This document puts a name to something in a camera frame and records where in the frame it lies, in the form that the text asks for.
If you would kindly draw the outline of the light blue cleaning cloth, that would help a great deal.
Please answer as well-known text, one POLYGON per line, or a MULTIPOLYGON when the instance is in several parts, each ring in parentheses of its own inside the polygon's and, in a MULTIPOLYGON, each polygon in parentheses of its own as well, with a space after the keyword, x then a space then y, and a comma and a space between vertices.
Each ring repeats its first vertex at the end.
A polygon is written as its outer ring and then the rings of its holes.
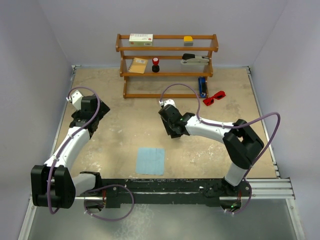
POLYGON ((162 176, 165 172, 165 150, 140 147, 137 152, 135 172, 142 175, 162 176))

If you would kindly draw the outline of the black glasses case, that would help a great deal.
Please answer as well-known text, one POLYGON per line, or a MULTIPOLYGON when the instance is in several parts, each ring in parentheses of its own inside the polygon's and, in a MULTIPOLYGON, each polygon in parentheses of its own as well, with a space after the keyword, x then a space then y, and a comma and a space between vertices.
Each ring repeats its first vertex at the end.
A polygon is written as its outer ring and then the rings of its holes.
POLYGON ((180 138, 185 134, 185 125, 181 120, 161 119, 168 136, 172 139, 180 138))

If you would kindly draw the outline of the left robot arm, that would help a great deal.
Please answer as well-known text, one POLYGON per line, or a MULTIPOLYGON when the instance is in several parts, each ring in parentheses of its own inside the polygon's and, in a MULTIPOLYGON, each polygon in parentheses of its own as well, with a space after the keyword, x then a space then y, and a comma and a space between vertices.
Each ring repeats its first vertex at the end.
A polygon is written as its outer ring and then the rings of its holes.
POLYGON ((98 172, 82 171, 72 177, 70 169, 110 108, 95 95, 83 96, 79 91, 72 94, 71 103, 76 111, 66 137, 43 165, 30 172, 32 202, 37 207, 69 209, 84 192, 98 196, 103 191, 98 172))

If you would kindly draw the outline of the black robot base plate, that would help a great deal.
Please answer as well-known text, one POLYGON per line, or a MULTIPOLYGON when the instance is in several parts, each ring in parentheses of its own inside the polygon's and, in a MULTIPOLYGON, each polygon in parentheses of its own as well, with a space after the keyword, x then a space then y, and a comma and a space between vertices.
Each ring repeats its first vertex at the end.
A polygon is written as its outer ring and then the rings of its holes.
POLYGON ((85 200, 106 197, 106 208, 119 208, 121 204, 205 205, 231 206, 241 198, 250 197, 252 188, 242 180, 236 187, 222 178, 104 178, 101 187, 107 189, 85 191, 85 200))

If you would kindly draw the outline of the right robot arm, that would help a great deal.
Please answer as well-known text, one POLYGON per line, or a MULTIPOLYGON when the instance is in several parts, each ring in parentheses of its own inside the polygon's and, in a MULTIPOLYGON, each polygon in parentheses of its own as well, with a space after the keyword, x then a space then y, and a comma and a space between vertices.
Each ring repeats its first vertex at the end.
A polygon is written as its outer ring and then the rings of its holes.
POLYGON ((240 190, 240 182, 246 172, 264 148, 263 141, 250 126, 234 129, 247 122, 243 119, 234 123, 198 119, 195 114, 189 112, 182 115, 171 99, 160 103, 158 113, 167 134, 172 139, 183 135, 198 136, 224 144, 231 165, 224 177, 222 190, 228 196, 235 195, 240 190))

